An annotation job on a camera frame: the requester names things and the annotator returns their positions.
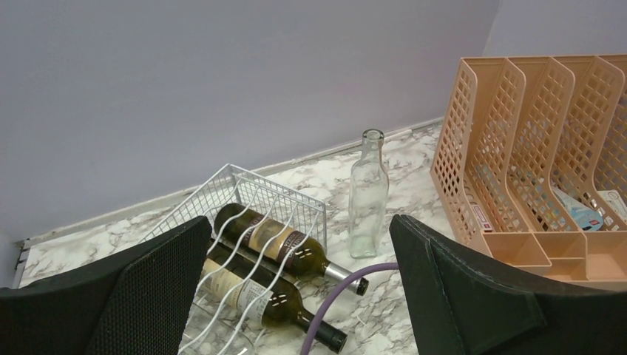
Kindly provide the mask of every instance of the wire rack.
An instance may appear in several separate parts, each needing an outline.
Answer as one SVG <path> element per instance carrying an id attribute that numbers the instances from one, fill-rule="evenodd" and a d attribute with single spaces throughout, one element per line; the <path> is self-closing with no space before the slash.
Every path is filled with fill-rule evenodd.
<path id="1" fill-rule="evenodd" d="M 324 202 L 232 164 L 226 164 L 203 185 L 201 185 L 194 193 L 189 195 L 179 206 L 173 209 L 167 216 L 157 223 L 154 228 L 146 233 L 140 243 L 173 229 L 187 220 L 201 215 L 207 216 L 211 224 L 214 225 L 215 217 L 219 210 L 224 205 L 233 202 L 237 202 L 245 206 L 246 209 L 240 214 L 237 214 L 224 222 L 222 230 L 214 231 L 214 238 L 216 240 L 222 240 L 221 238 L 224 226 L 228 225 L 230 220 L 239 217 L 246 210 L 252 209 L 264 215 L 264 218 L 257 225 L 261 224 L 266 218 L 271 218 L 286 226 L 290 226 L 293 229 L 305 233 L 305 239 L 303 239 L 301 243 L 295 245 L 289 251 L 290 253 L 299 248 L 305 240 L 310 237 L 320 242 L 325 249 L 327 248 L 326 207 Z M 234 253 L 239 248 L 244 234 L 249 229 L 245 230 L 237 243 L 235 243 Z M 283 230 L 277 233 L 274 237 L 278 237 L 282 232 Z M 251 275 L 257 270 L 262 262 L 261 255 L 263 255 L 263 252 L 266 250 L 268 245 L 274 240 L 274 237 L 264 245 L 262 252 L 257 258 L 255 267 L 250 274 L 239 285 L 235 285 L 233 288 L 228 290 L 224 298 L 220 300 L 220 304 L 215 308 L 213 318 L 209 322 L 209 325 L 205 327 L 204 331 L 200 332 L 200 334 L 191 342 L 188 342 L 186 345 L 181 347 L 179 354 L 185 351 L 186 348 L 194 346 L 194 344 L 197 344 L 198 341 L 204 339 L 207 334 L 209 334 L 211 327 L 216 324 L 220 314 L 224 310 L 226 298 L 234 290 L 250 279 Z M 228 263 L 231 262 L 231 259 L 232 257 L 228 258 L 222 265 L 222 268 L 228 265 Z M 266 289 L 266 292 L 269 288 L 272 288 L 274 283 L 278 280 L 287 260 L 288 258 L 283 260 L 282 264 L 278 268 L 277 275 Z M 201 285 L 212 274 L 218 271 L 219 269 L 207 273 L 199 282 L 197 287 L 197 296 Z M 266 297 L 266 293 L 259 295 L 253 302 L 250 302 L 247 309 L 241 315 L 239 322 L 234 326 L 234 331 L 231 334 L 230 340 L 216 354 L 223 355 L 227 351 L 229 345 L 237 337 L 237 333 L 242 328 L 248 310 L 258 299 L 261 299 L 262 297 Z"/>

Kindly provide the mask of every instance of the marble tabletop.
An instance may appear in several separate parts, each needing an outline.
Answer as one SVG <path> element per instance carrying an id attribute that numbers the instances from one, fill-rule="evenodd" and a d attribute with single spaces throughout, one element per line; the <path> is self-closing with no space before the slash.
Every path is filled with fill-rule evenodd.
<path id="1" fill-rule="evenodd" d="M 452 237 L 429 175 L 440 128 L 440 125 L 428 126 L 385 141 L 383 155 L 390 176 L 386 226 L 393 215 L 409 214 Z M 349 152 L 319 158 L 268 177 L 327 203 L 328 258 L 351 270 L 396 260 L 387 229 L 378 257 L 354 260 L 348 254 L 348 181 L 350 167 L 359 154 Z M 171 209 L 146 212 L 34 245 L 20 286 L 133 246 Z M 400 274 L 386 271 L 371 274 L 368 279 L 370 287 L 366 295 L 343 292 L 325 316 L 325 321 L 349 336 L 342 354 L 417 354 Z M 321 279 L 299 285 L 305 307 L 315 313 L 332 287 Z M 258 330 L 256 325 L 243 329 L 252 339 Z M 298 329 L 267 330 L 256 350 L 259 355 L 298 354 L 304 337 Z M 314 343 L 311 354 L 331 352 Z"/>

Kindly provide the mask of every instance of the peach plastic organizer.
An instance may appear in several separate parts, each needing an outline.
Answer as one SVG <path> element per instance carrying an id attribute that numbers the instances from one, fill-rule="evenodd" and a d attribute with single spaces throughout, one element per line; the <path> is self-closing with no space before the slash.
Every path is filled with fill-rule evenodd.
<path id="1" fill-rule="evenodd" d="M 627 289 L 627 223 L 597 192 L 627 199 L 626 72 L 627 55 L 461 59 L 431 168 L 458 242 Z M 599 212 L 601 230 L 582 230 L 552 186 Z"/>

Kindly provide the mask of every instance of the dark green wine bottle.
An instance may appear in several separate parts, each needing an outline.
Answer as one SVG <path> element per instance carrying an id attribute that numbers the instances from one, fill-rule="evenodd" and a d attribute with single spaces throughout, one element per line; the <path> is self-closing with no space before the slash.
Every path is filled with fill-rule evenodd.
<path id="1" fill-rule="evenodd" d="M 217 243 L 207 256 L 202 276 L 204 277 L 208 272 L 216 271 L 232 252 L 229 247 Z M 223 298 L 230 288 L 240 283 L 250 273 L 253 267 L 254 263 L 250 260 L 235 254 L 231 262 L 222 270 L 209 276 L 201 289 Z M 274 273 L 260 266 L 250 280 L 229 294 L 226 303 L 236 308 L 240 313 L 244 312 L 248 305 L 264 292 L 274 277 Z M 265 297 L 255 302 L 246 315 L 249 319 L 256 320 L 268 327 L 293 325 L 305 333 L 314 318 L 314 315 L 303 307 L 302 298 L 296 286 L 282 277 L 279 277 Z M 334 353 L 339 354 L 346 342 L 346 334 L 323 321 L 316 332 L 316 340 Z"/>
<path id="2" fill-rule="evenodd" d="M 227 219 L 239 214 L 244 209 L 245 207 L 239 203 L 230 203 L 222 207 L 215 219 L 215 231 L 218 232 Z M 248 227 L 257 225 L 262 219 L 263 214 L 248 209 L 244 214 L 228 223 L 222 236 L 228 241 L 236 243 Z M 246 233 L 241 245 L 260 253 L 263 246 L 281 232 L 283 227 L 285 227 L 284 224 L 266 218 L 261 224 Z M 323 247 L 313 238 L 308 238 L 294 253 L 288 254 L 289 250 L 304 238 L 305 234 L 302 232 L 287 227 L 280 236 L 271 242 L 265 250 L 264 256 L 275 263 L 281 263 L 287 257 L 285 270 L 295 277 L 322 276 L 327 280 L 339 283 L 351 274 L 347 269 L 329 261 Z M 351 283 L 348 289 L 359 296 L 363 296 L 368 289 L 368 284 L 368 280 L 361 278 Z"/>

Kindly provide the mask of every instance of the clear glass bottle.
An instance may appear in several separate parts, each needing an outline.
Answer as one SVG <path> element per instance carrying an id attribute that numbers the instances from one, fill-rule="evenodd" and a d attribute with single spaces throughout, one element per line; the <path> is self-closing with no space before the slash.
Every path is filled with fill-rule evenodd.
<path id="1" fill-rule="evenodd" d="M 375 257 L 381 242 L 390 179 L 382 160 L 383 132 L 362 135 L 362 157 L 350 170 L 348 235 L 352 258 Z"/>

